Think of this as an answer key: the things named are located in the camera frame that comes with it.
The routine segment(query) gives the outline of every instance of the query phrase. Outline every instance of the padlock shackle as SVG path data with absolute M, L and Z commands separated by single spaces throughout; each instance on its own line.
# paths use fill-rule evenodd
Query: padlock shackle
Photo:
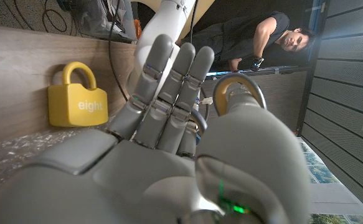
M 97 88 L 97 83 L 92 70 L 82 62 L 70 62 L 65 66 L 64 70 L 62 70 L 62 81 L 64 84 L 70 84 L 70 74 L 75 68 L 81 68 L 86 72 L 88 80 L 90 81 L 90 89 Z

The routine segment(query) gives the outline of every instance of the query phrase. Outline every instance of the speckled surface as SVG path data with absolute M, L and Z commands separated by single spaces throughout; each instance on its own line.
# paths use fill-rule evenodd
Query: speckled surface
M 16 2 L 20 12 L 24 16 L 25 20 L 31 25 L 31 27 L 36 31 L 46 32 L 42 18 L 45 0 L 16 0 Z M 60 30 L 64 30 L 64 32 L 61 32 L 55 29 L 54 26 L 49 22 L 47 16 L 44 16 L 45 25 L 50 33 L 80 36 L 80 33 L 76 31 L 75 23 L 72 21 L 71 14 L 61 10 L 56 0 L 48 0 L 47 9 L 53 9 L 57 11 L 64 18 L 66 23 L 65 24 L 62 18 L 55 12 L 47 12 L 47 15 L 50 17 L 52 23 Z M 17 12 L 14 0 L 0 0 L 0 26 L 29 29 L 27 24 L 22 20 L 21 16 Z

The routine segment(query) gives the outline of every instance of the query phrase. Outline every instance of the yellow padlock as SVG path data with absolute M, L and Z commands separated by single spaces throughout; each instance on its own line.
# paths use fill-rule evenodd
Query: yellow padlock
M 81 68 L 90 81 L 90 89 L 71 83 L 70 74 Z M 93 126 L 108 121 L 106 92 L 97 88 L 93 72 L 81 62 L 71 62 L 62 71 L 61 85 L 48 88 L 49 120 L 53 126 Z

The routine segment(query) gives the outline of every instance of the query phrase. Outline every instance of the man's arm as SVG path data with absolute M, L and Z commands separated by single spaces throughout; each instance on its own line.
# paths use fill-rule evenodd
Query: man's arm
M 230 66 L 231 72 L 235 72 L 238 70 L 238 64 L 240 61 L 242 61 L 242 58 L 235 58 L 235 59 L 229 60 L 229 66 Z
M 255 36 L 253 37 L 253 55 L 261 58 L 263 50 L 266 46 L 270 35 L 276 28 L 276 20 L 274 17 L 269 17 L 256 27 Z

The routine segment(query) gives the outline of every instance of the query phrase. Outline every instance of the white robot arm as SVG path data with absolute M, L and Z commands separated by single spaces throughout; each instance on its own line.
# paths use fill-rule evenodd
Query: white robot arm
M 127 81 L 127 92 L 131 95 L 136 88 L 138 78 L 143 71 L 143 65 L 148 57 L 149 51 L 157 36 L 168 35 L 173 43 L 172 53 L 163 71 L 162 81 L 159 83 L 158 91 L 169 74 L 170 68 L 179 52 L 175 41 L 179 38 L 182 28 L 194 7 L 195 0 L 162 0 L 159 10 L 144 28 L 144 32 L 137 43 L 134 52 L 134 70 L 129 74 Z

